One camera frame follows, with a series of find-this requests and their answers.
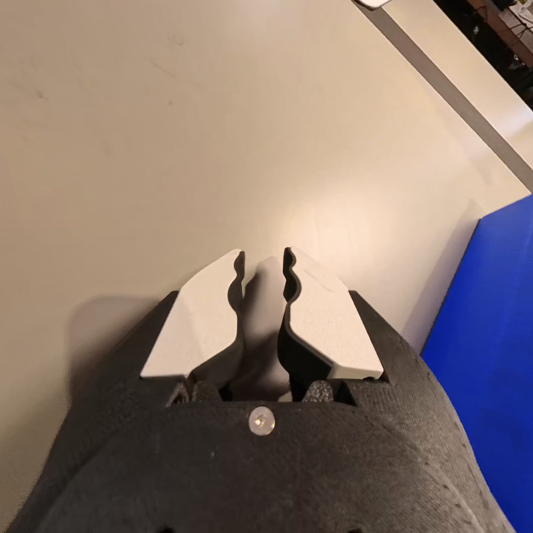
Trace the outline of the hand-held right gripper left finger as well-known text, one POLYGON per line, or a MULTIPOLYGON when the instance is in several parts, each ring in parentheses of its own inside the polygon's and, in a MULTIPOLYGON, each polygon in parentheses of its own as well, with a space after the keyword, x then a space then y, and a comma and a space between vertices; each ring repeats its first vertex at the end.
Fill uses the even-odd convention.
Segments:
POLYGON ((140 377, 181 377, 227 386, 244 353, 245 252, 234 249, 205 266, 178 291, 140 377))

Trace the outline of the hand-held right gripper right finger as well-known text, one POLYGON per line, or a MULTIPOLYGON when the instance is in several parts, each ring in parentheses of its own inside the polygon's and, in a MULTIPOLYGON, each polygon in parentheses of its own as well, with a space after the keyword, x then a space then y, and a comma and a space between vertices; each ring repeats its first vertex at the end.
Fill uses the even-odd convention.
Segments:
POLYGON ((295 246, 284 250, 283 275, 277 355, 290 392, 281 400, 333 400, 343 382, 382 380, 383 364, 345 284, 295 246))

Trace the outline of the blue board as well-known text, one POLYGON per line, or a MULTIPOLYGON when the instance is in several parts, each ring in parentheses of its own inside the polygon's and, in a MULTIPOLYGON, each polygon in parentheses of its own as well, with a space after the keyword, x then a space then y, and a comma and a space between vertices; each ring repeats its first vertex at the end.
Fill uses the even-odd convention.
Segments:
POLYGON ((422 357, 504 515, 532 532, 532 195, 479 220, 422 357))

